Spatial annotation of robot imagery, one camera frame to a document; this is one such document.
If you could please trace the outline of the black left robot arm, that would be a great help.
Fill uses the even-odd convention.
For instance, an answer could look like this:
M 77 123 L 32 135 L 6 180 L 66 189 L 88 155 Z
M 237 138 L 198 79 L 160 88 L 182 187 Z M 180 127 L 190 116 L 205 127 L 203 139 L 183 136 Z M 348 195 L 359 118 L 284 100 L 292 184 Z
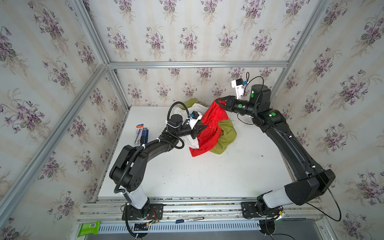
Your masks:
M 184 103 L 173 103 L 167 113 L 166 126 L 158 138 L 134 147 L 124 146 L 120 151 L 109 173 L 109 178 L 115 183 L 114 193 L 122 194 L 131 209 L 145 214 L 150 209 L 150 200 L 141 183 L 148 162 L 173 149 L 183 149 L 186 146 L 183 137 L 197 139 L 207 128 L 202 118 L 201 112 L 189 111 Z

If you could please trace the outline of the red cloth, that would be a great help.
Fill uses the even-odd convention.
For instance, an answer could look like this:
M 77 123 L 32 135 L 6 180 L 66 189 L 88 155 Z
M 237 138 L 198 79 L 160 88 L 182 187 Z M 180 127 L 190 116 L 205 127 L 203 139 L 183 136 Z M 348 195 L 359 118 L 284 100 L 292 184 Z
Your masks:
M 207 128 L 197 136 L 199 148 L 190 148 L 192 157 L 209 152 L 217 145 L 219 137 L 223 133 L 223 130 L 219 127 L 219 122 L 227 120 L 229 120 L 227 112 L 213 101 L 202 118 L 203 125 L 207 126 Z

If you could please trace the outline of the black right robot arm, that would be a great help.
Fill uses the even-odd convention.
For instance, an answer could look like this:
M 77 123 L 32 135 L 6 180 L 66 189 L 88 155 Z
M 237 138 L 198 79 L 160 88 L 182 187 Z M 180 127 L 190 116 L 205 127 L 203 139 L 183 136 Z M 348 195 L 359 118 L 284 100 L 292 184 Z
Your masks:
M 271 90 L 256 84 L 251 87 L 247 101 L 236 96 L 215 101 L 227 112 L 251 117 L 253 124 L 275 143 L 293 171 L 294 182 L 258 196 L 254 209 L 264 218 L 275 217 L 285 205 L 302 206 L 322 196 L 336 178 L 331 169 L 325 170 L 310 156 L 292 133 L 285 117 L 270 107 L 270 99 Z

